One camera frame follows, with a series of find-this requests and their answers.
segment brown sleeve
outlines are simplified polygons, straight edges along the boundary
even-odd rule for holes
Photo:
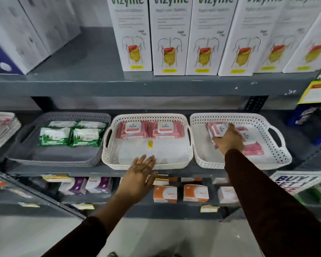
[[[55,244],[42,257],[97,257],[107,240],[106,229],[94,216],[86,218],[78,227]]]
[[[312,212],[238,150],[226,153],[225,170],[266,256],[321,255],[321,223]]]

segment gray plastic basket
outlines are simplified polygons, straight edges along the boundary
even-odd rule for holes
[[[91,146],[39,146],[40,128],[51,121],[95,121],[111,123],[105,113],[49,112],[23,127],[17,134],[7,157],[24,165],[58,167],[94,167],[102,155],[103,141],[99,148]]]

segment person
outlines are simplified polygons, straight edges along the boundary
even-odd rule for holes
[[[241,153],[244,145],[234,125],[229,124],[225,135],[213,140],[225,156],[225,170],[265,256],[321,256],[321,223]],[[153,172],[148,181],[146,178],[156,160],[154,156],[145,158],[143,155],[134,159],[107,204],[94,216],[86,218],[43,257],[97,256],[126,211],[153,187],[157,172]]]

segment floor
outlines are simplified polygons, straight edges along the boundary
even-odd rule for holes
[[[0,216],[0,257],[39,257],[80,223],[75,218]],[[122,219],[99,257],[262,257],[246,220]]]

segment person's left hand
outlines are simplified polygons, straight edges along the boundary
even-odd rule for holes
[[[158,175],[157,172],[151,174],[156,163],[155,157],[152,155],[147,160],[145,158],[146,155],[143,155],[140,159],[137,157],[133,160],[115,193],[115,196],[120,197],[121,200],[126,200],[131,205],[140,202],[150,192],[153,188],[153,182]]]

